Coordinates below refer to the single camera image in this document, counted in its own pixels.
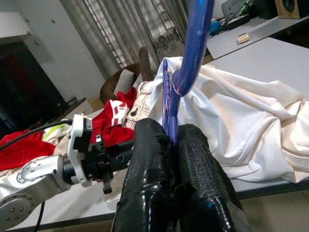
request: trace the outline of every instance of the red clothing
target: red clothing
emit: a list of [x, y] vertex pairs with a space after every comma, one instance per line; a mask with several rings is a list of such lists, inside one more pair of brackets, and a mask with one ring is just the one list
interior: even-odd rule
[[[4, 136], [0, 140], [0, 146], [28, 131], [14, 132]], [[42, 134], [43, 132], [40, 131], [29, 135], [0, 151], [0, 171], [19, 168], [34, 158], [52, 155], [55, 145], [43, 142]]]
[[[131, 87], [128, 93], [117, 93], [117, 101], [122, 101], [131, 109], [136, 99], [137, 91]], [[121, 125], [112, 127], [112, 107], [110, 100], [105, 103], [104, 110], [92, 120], [93, 132], [91, 143], [96, 142], [96, 135], [101, 134], [105, 147], [123, 143], [134, 139], [134, 131], [130, 128], [123, 128]]]

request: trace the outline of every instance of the brown chair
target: brown chair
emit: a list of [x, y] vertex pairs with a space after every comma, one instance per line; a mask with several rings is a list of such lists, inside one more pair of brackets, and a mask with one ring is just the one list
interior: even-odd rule
[[[132, 82], [132, 84], [133, 84], [140, 74], [140, 64], [139, 63], [130, 64], [130, 65], [124, 67], [123, 69], [127, 69], [127, 70], [134, 73], [134, 78], [133, 78], [133, 82]], [[114, 90], [116, 88], [116, 85], [119, 81], [120, 74], [123, 71], [123, 69], [118, 70], [102, 86], [102, 88], [100, 90], [100, 99], [103, 102], [103, 104], [105, 104], [106, 101], [109, 100], [109, 99], [116, 100], [116, 96], [114, 95]]]

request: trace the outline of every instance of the desk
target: desk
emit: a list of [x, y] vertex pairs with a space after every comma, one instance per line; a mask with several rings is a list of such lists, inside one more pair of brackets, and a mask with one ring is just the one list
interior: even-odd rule
[[[287, 29], [300, 22], [308, 22], [309, 16], [302, 19], [286, 19], [275, 17], [270, 20], [253, 18], [250, 22], [241, 25], [233, 30], [222, 32], [208, 39], [207, 48], [214, 59], [225, 56], [231, 52], [237, 51], [243, 47], [262, 40], [279, 31]], [[250, 40], [243, 43], [237, 43], [237, 36], [248, 33]]]
[[[302, 91], [309, 98], [308, 60], [309, 49], [266, 38], [210, 64], [260, 81], [281, 80]], [[309, 188], [309, 180], [291, 184], [282, 179], [259, 183], [233, 179], [232, 184], [241, 199]], [[75, 185], [71, 190], [47, 200], [41, 229], [112, 219], [116, 202], [105, 203], [101, 199], [101, 194], [101, 183], [94, 183], [88, 188]], [[23, 223], [14, 229], [23, 228], [23, 231], [32, 231], [39, 211], [38, 206]]]

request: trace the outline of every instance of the black cable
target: black cable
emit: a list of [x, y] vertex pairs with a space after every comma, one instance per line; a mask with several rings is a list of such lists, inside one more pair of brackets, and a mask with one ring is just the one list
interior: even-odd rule
[[34, 134], [36, 132], [39, 132], [39, 131], [42, 131], [46, 128], [50, 128], [50, 127], [53, 127], [53, 126], [57, 126], [57, 125], [62, 125], [62, 124], [69, 124], [69, 125], [72, 125], [72, 120], [71, 119], [66, 119], [66, 120], [62, 120], [62, 121], [58, 121], [58, 122], [52, 122], [52, 123], [49, 123], [49, 124], [46, 124], [44, 126], [41, 126], [41, 127], [38, 127], [36, 129], [33, 129], [21, 136], [18, 136], [17, 138], [14, 138], [13, 140], [9, 141], [8, 143], [6, 143], [5, 145], [3, 146], [0, 146], [0, 151], [4, 150], [5, 148], [7, 148], [8, 146], [12, 145], [13, 143], [16, 143], [17, 141], [31, 135], [31, 134]]
[[37, 232], [39, 227], [40, 227], [42, 217], [43, 217], [44, 207], [45, 207], [45, 202], [42, 202], [38, 222], [37, 222], [37, 225], [35, 226], [33, 232]]

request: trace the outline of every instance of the floor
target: floor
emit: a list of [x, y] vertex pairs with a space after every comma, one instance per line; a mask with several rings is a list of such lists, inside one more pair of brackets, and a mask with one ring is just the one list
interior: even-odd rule
[[[309, 190], [241, 201], [252, 232], [309, 231]], [[112, 221], [76, 225], [42, 232], [109, 232]]]

